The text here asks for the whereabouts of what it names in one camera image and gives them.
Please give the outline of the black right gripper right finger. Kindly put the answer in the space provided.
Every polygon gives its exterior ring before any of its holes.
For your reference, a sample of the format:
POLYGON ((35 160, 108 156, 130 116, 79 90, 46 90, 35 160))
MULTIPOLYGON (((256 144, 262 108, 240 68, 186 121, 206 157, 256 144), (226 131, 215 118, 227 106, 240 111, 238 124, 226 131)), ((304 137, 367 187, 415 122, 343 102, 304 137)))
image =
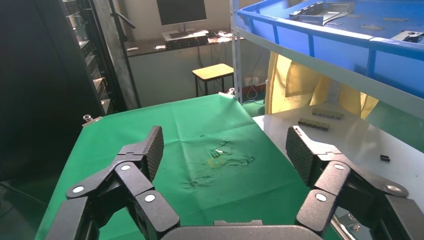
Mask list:
POLYGON ((424 214, 402 185, 356 166, 337 147, 289 127, 285 149, 310 192, 296 224, 323 236, 337 207, 369 228, 374 240, 421 240, 424 214))

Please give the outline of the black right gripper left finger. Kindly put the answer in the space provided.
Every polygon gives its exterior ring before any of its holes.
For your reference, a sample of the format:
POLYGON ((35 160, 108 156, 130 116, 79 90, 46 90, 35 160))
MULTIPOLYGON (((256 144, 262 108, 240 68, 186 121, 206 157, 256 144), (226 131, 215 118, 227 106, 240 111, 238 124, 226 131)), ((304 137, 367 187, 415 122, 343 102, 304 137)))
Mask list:
POLYGON ((126 209, 147 240, 159 240, 180 218, 153 180, 164 153, 160 126, 121 148, 110 165, 71 186, 46 234, 48 240, 97 240, 115 212, 126 209))

